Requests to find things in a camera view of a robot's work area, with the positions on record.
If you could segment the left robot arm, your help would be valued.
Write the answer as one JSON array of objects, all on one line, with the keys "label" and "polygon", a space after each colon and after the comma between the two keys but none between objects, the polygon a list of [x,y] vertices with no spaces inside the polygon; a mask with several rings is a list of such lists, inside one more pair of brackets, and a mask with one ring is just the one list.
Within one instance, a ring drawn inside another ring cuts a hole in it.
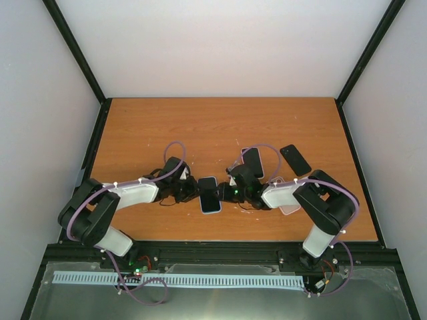
[{"label": "left robot arm", "polygon": [[129,269],[137,264],[139,252],[133,248],[130,236],[111,226],[115,213],[142,203],[160,203],[168,197],[173,197],[175,203],[186,203],[198,195],[199,187],[189,166],[170,157],[163,168],[134,181],[84,181],[60,212],[58,224],[68,239],[109,251],[122,267]]}]

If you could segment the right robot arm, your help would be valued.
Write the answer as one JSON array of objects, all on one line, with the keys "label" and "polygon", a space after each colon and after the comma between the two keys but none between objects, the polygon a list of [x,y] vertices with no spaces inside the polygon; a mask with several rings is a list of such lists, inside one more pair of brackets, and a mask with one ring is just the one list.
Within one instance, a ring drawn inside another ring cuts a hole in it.
[{"label": "right robot arm", "polygon": [[319,259],[327,248],[359,214],[357,197],[324,171],[285,182],[275,177],[262,183],[247,165],[228,171],[230,181],[220,183],[214,194],[221,202],[249,203],[254,209],[303,209],[313,222],[302,249],[306,255]]}]

